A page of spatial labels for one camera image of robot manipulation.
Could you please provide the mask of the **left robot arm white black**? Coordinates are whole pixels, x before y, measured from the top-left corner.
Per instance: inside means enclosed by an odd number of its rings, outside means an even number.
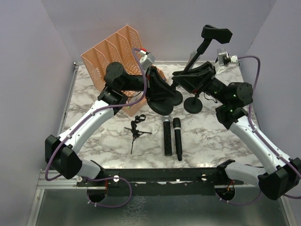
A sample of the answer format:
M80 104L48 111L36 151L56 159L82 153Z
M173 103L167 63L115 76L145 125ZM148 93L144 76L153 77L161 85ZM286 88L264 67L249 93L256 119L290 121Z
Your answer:
M129 106L124 91L142 92L148 105L158 114L173 111L171 99L175 96L174 87L162 79L155 66L143 69L141 74L128 74L120 62L108 64L105 71L105 86L92 107L69 130L55 137L49 135L45 140L45 179L50 169L59 176L71 179L80 176L87 179L100 177L102 167L78 156L79 151L94 132L106 121L114 117L123 107Z

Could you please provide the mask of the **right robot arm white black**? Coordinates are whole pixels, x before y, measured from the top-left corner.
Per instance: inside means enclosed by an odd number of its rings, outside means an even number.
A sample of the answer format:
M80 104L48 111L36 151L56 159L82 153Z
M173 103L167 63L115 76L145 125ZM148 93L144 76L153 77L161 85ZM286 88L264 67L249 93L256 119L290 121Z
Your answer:
M206 93L219 101L221 106L215 110L218 122L240 138L262 164L258 168L228 160L217 167L221 174L257 186L266 197L277 200L299 184L301 160L278 149L250 118L245 107L253 102L253 86L247 82L226 85L216 78L219 72L216 65L206 62L174 72L172 80L191 94Z

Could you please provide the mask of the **black microphone stand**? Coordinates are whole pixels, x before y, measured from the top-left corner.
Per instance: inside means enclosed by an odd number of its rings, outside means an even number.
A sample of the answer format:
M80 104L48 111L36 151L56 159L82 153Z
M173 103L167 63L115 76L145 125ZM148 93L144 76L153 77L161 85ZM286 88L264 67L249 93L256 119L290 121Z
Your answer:
M216 28L209 24L205 25L201 33L203 42L197 48L194 58L190 61L188 65L185 66L183 71L187 72L189 69L193 68L192 66L194 65L194 63L196 63L198 57L204 54L204 52L206 51L206 49L209 47L209 45L213 40L216 40L220 44L226 44L230 42L232 35L233 33L229 29ZM179 86L175 82L172 82L170 86L172 85ZM166 98L164 100L149 100L149 99L146 100L148 106L159 115L163 115L163 116L170 115L174 109L174 105L171 101L171 98Z
M174 96L171 98L171 101L174 106L178 106L182 103L183 96L182 96L181 92L179 92L176 89L176 87L177 87L176 85L172 85L171 87L173 88L173 93L174 93Z
M202 111L203 103L199 99L199 94L194 97L189 97L184 101L184 109L191 114L197 114Z

